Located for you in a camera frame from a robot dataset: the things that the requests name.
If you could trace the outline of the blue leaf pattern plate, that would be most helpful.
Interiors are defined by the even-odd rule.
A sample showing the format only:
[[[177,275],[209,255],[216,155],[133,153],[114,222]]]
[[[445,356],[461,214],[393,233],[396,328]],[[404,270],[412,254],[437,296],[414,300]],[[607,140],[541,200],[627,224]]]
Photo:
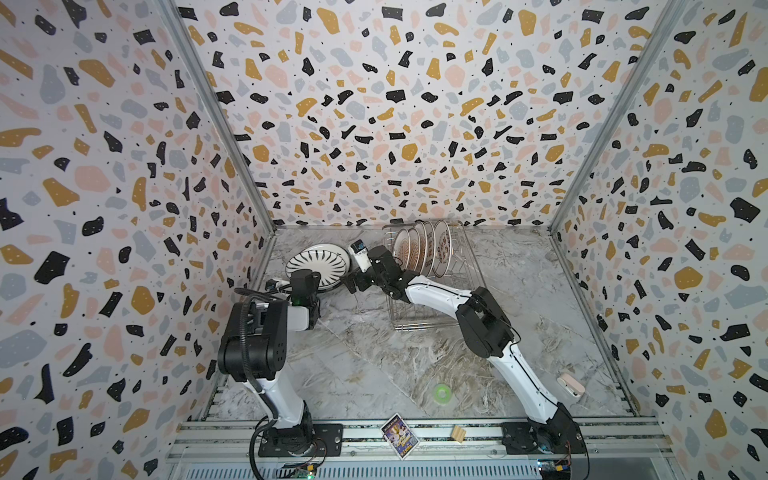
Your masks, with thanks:
[[[308,269],[321,275],[319,291],[330,291],[341,284],[350,271],[351,258],[347,250],[332,243],[312,245],[294,255],[286,264],[285,273]]]

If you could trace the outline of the orange sunburst plate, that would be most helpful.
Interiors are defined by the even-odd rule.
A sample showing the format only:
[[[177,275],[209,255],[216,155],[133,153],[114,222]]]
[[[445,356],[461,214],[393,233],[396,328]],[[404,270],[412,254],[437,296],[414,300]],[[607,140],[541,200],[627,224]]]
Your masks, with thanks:
[[[429,276],[431,274],[435,258],[434,227],[430,222],[423,220],[419,220],[418,225],[420,226],[423,233],[422,245],[424,255],[421,274],[424,276]]]
[[[396,262],[403,269],[406,269],[410,259],[410,233],[408,229],[403,228],[397,232],[393,242],[392,253]]]
[[[409,260],[408,269],[420,274],[425,262],[426,233],[422,222],[416,222],[408,229]]]

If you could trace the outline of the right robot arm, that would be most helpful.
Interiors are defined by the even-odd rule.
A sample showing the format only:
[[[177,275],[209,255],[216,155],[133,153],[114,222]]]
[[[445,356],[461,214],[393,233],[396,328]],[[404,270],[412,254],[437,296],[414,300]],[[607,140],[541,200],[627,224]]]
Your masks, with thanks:
[[[390,299],[429,307],[455,319],[466,346],[488,360],[521,402],[528,430],[522,447],[553,454],[585,454],[581,428],[567,407],[538,378],[519,349],[521,336],[485,287],[461,290],[404,270],[384,245],[353,242],[357,266],[342,278],[351,293],[379,287]]]

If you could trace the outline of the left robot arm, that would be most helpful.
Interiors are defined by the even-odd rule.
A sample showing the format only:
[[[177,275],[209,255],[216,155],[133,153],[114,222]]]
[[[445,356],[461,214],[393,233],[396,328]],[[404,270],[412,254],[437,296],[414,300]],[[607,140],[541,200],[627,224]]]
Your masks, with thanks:
[[[320,273],[309,269],[291,273],[285,298],[235,290],[242,300],[231,309],[217,366],[261,402],[267,415],[265,437],[272,442],[304,444],[313,437],[308,407],[282,370],[288,334],[311,330],[319,319],[321,279]]]

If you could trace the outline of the orange sunburst plate front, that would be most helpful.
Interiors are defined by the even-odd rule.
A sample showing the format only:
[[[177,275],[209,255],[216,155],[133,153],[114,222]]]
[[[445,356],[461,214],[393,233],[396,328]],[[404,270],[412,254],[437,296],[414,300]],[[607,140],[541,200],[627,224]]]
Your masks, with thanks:
[[[408,229],[403,228],[397,232],[393,242],[392,253],[396,262],[403,269],[406,269],[410,259],[410,233]]]

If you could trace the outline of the colourful playing card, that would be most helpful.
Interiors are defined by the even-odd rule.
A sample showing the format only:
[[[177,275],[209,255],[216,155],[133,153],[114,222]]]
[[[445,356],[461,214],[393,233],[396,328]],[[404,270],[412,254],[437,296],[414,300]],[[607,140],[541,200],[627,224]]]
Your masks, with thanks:
[[[380,431],[400,460],[405,460],[420,444],[419,438],[399,414],[387,420]]]

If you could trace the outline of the small wooden block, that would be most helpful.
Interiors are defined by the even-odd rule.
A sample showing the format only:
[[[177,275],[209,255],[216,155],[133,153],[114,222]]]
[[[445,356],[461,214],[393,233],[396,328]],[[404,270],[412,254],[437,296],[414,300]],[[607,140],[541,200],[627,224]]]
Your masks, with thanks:
[[[451,430],[450,438],[453,441],[462,444],[465,441],[466,434],[467,432],[462,426],[455,425]]]

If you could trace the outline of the pink eraser block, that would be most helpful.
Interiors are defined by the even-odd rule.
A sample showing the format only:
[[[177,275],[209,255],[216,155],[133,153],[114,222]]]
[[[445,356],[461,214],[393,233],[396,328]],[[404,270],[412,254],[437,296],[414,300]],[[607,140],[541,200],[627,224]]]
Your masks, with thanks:
[[[561,374],[557,378],[557,382],[574,398],[580,398],[586,392],[584,385],[568,373]]]

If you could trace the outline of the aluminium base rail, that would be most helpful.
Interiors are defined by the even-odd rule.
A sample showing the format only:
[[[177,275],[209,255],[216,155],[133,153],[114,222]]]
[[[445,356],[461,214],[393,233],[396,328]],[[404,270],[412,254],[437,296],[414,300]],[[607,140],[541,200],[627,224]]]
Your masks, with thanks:
[[[382,437],[379,420],[346,420],[334,439],[338,456],[316,455],[313,479],[681,479],[682,468],[658,421],[650,417],[582,417],[585,454],[514,453],[502,419],[419,419],[420,440],[400,460]],[[467,434],[450,438],[455,425]],[[169,454],[171,479],[249,479],[254,423],[187,422]]]

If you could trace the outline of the aluminium corner post left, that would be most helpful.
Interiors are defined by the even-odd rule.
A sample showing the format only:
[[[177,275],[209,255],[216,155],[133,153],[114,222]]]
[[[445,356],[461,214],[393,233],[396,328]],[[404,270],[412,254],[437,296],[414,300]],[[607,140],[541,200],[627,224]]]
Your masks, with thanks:
[[[236,177],[239,179],[248,197],[249,205],[253,209],[258,226],[263,230],[266,237],[273,237],[276,233],[276,227],[269,217],[267,208],[244,160],[243,153],[235,140],[235,135],[220,107],[215,90],[207,79],[204,65],[197,54],[194,42],[186,30],[176,3],[171,0],[158,0],[155,1],[155,4],[160,17],[169,31],[173,44],[178,49],[180,58],[187,67],[199,98],[210,116],[211,123],[223,142],[224,149],[233,164]]]

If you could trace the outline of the aluminium corner post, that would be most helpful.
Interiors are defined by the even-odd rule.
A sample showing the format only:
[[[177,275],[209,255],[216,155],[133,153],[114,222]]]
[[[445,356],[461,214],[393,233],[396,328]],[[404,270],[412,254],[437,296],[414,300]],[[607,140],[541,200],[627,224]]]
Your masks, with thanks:
[[[269,217],[267,208],[244,160],[243,153],[235,140],[235,135],[220,107],[215,90],[207,79],[204,65],[197,54],[194,42],[186,30],[176,3],[171,0],[158,0],[155,1],[155,4],[160,17],[169,31],[173,44],[178,49],[180,58],[187,67],[199,98],[210,116],[211,123],[223,142],[224,149],[233,164],[236,177],[239,179],[248,197],[249,205],[253,209],[258,226],[263,230],[266,237],[273,237],[276,233],[276,227]]]
[[[644,78],[656,61],[667,38],[683,15],[684,10],[685,1],[683,0],[670,0],[664,5],[636,66],[630,72],[627,82],[616,97],[615,104],[607,115],[606,121],[598,129],[597,136],[587,153],[586,159],[574,175],[573,182],[568,188],[564,200],[558,207],[552,223],[548,227],[551,237],[555,237],[556,232],[564,225],[567,214],[575,204],[581,188],[587,183],[589,174],[593,171],[602,153],[607,148],[614,131],[633,104],[633,98],[642,86]]]

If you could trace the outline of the aluminium corner post right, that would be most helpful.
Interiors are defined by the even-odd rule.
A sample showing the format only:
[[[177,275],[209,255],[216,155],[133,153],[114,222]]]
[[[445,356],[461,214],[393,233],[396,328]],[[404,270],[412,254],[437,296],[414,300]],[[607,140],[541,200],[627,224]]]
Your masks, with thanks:
[[[656,61],[667,38],[683,15],[684,10],[685,1],[683,0],[670,0],[664,5],[636,66],[630,72],[627,82],[616,97],[615,104],[607,115],[606,121],[598,129],[597,136],[587,153],[586,159],[574,175],[573,182],[568,188],[564,200],[558,207],[552,223],[548,227],[551,237],[555,237],[556,232],[564,225],[567,214],[575,204],[581,188],[587,183],[589,174],[593,171],[602,153],[607,148],[614,131],[633,104],[633,98],[642,86],[644,78]]]

